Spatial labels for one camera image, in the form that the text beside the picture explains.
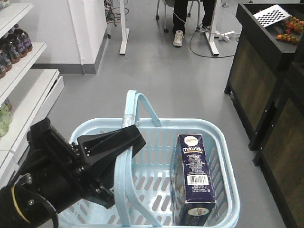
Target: basket handle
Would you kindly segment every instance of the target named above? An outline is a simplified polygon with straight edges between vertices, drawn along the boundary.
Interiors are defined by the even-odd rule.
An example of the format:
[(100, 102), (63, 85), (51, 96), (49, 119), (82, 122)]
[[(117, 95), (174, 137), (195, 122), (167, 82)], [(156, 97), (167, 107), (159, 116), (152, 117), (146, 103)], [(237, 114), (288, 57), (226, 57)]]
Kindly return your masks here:
[[(135, 124), (139, 120), (138, 101), (150, 115), (155, 126), (160, 127), (161, 122), (151, 107), (147, 98), (135, 90), (128, 91), (126, 106), (124, 111), (124, 118), (122, 127)], [(154, 227), (161, 227), (160, 221), (147, 209), (138, 199), (133, 183), (132, 174), (132, 148), (129, 148), (124, 153), (116, 158), (115, 172), (114, 172), (114, 196), (116, 208), (124, 227), (131, 226), (130, 215), (127, 208), (127, 200), (148, 220)]]

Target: shopping basket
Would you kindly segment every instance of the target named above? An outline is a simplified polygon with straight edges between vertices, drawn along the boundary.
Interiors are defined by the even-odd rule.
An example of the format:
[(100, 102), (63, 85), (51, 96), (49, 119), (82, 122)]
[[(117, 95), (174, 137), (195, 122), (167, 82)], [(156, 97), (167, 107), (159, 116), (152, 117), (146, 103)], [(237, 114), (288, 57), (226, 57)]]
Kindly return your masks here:
[[(139, 118), (138, 101), (151, 118)], [(202, 134), (217, 198), (204, 227), (233, 228), (240, 200), (223, 133), (200, 119), (158, 118), (143, 94), (129, 91), (123, 118), (96, 118), (73, 132), (70, 142), (85, 134), (100, 134), (136, 124), (147, 144), (132, 159), (128, 149), (116, 159), (115, 205), (110, 209), (80, 200), (59, 214), (61, 228), (114, 228), (129, 226), (189, 228), (173, 224), (169, 165), (178, 134)]]

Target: wall baseboard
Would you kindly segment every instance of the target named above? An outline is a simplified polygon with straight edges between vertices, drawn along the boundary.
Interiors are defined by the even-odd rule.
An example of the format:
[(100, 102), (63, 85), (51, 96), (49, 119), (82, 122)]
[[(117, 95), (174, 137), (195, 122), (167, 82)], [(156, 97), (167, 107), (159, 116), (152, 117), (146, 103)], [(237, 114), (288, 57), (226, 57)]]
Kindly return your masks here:
[(65, 63), (36, 63), (33, 69), (58, 69), (61, 74), (96, 74), (100, 65), (101, 57), (104, 53), (106, 41), (108, 39), (107, 30), (104, 33), (103, 40), (97, 53), (95, 63), (93, 64), (65, 64)]

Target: yellow ring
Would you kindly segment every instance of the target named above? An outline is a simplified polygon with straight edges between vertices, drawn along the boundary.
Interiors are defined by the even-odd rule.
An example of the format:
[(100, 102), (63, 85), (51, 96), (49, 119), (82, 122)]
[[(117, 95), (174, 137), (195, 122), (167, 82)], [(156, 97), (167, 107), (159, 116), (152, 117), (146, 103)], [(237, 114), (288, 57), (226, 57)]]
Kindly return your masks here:
[(30, 223), (30, 221), (27, 220), (27, 218), (22, 214), (20, 208), (18, 207), (18, 204), (17, 204), (17, 201), (16, 201), (16, 197), (15, 197), (15, 186), (13, 186), (11, 188), (11, 195), (13, 197), (13, 202), (14, 202), (14, 205), (15, 205), (15, 208), (18, 212), (18, 214), (27, 222), (27, 223)]

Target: bottle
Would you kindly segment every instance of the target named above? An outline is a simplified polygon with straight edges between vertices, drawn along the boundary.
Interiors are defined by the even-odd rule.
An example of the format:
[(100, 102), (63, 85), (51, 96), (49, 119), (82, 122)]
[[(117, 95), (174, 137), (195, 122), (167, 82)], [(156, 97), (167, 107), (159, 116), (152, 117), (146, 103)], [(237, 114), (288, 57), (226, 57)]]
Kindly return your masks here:
[(12, 68), (11, 61), (7, 57), (4, 50), (0, 49), (0, 63), (5, 67), (5, 71), (8, 72)]
[(27, 55), (27, 48), (25, 47), (23, 41), (15, 33), (13, 33), (12, 29), (9, 30), (9, 34), (6, 39), (8, 39), (10, 43), (15, 44), (21, 58)]
[(0, 78), (3, 78), (6, 75), (6, 70), (4, 65), (2, 65), (1, 61), (0, 61)]
[(9, 108), (6, 104), (0, 106), (0, 136), (4, 136), (9, 130)]
[(14, 28), (15, 28), (14, 33), (23, 40), (23, 43), (27, 48), (27, 52), (30, 52), (33, 49), (33, 46), (32, 46), (32, 42), (30, 41), (29, 35), (27, 34), (27, 32), (20, 29), (18, 24), (16, 24)]
[(5, 36), (0, 39), (0, 48), (6, 53), (7, 57), (13, 64), (20, 61), (21, 57), (15, 44), (13, 42), (9, 42)]
[(6, 104), (8, 106), (8, 108), (9, 108), (9, 111), (11, 111), (11, 109), (12, 109), (13, 106), (12, 106), (9, 98), (5, 99), (4, 104)]
[(0, 10), (8, 7), (10, 5), (10, 0), (0, 0)]

